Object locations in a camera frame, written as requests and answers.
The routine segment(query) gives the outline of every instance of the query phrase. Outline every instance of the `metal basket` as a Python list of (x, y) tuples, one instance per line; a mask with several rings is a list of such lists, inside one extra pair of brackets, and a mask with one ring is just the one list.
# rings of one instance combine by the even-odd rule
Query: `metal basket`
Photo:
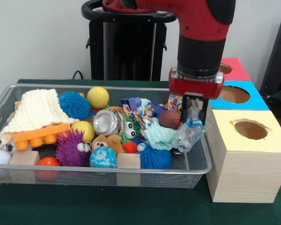
[[(14, 111), (15, 101), (35, 89), (52, 89), (59, 94), (74, 90), (87, 95), (92, 86), (33, 85), (16, 84), (6, 88), (0, 95), (0, 131), (7, 118)], [(153, 102), (165, 103), (169, 97), (168, 89), (105, 87), (110, 95), (109, 105), (119, 105), (119, 100), (128, 97), (148, 98)], [(40, 157), (53, 156), (53, 150), (40, 152)], [(201, 176), (212, 167), (205, 136), (189, 153), (174, 156), (170, 169), (110, 169), (68, 166), (0, 165), (0, 183), (90, 185), (90, 186), (132, 186), (155, 188), (194, 188)], [(50, 173), (58, 176), (50, 181), (39, 179), (37, 174)]]

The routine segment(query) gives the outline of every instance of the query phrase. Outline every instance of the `green table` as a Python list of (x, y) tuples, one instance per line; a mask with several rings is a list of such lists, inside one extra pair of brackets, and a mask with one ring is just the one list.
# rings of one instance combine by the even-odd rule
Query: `green table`
[[(81, 80), (20, 83), (105, 85)], [(167, 82), (117, 82), (167, 87)], [(274, 204), (213, 203), (206, 177), (192, 189), (0, 184), (0, 225), (281, 225), (281, 189)]]

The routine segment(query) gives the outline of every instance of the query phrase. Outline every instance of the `yellow box top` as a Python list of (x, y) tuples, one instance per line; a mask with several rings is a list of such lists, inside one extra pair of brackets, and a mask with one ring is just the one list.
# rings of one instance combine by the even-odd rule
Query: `yellow box top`
[(281, 152), (281, 127), (271, 111), (213, 113), (228, 151)]

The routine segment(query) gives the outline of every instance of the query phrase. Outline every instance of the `yellow ball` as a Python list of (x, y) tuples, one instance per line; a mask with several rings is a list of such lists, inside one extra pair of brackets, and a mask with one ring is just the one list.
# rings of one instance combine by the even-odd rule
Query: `yellow ball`
[(91, 142), (95, 137), (93, 125), (91, 125), (87, 121), (79, 121), (77, 123), (74, 123), (72, 129), (73, 131), (75, 131), (76, 129), (78, 129), (79, 132), (84, 131), (83, 140), (85, 142)]
[(105, 88), (93, 87), (88, 92), (87, 100), (93, 108), (102, 109), (109, 101), (109, 94)]

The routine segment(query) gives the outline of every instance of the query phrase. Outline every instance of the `purple spiky ball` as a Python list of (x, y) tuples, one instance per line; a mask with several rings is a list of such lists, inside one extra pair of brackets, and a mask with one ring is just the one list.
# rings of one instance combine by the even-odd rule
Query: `purple spiky ball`
[(89, 166), (90, 152), (78, 151), (77, 145), (84, 143), (83, 134), (78, 130), (66, 130), (66, 135), (62, 133), (56, 136), (57, 150), (56, 159), (62, 166)]

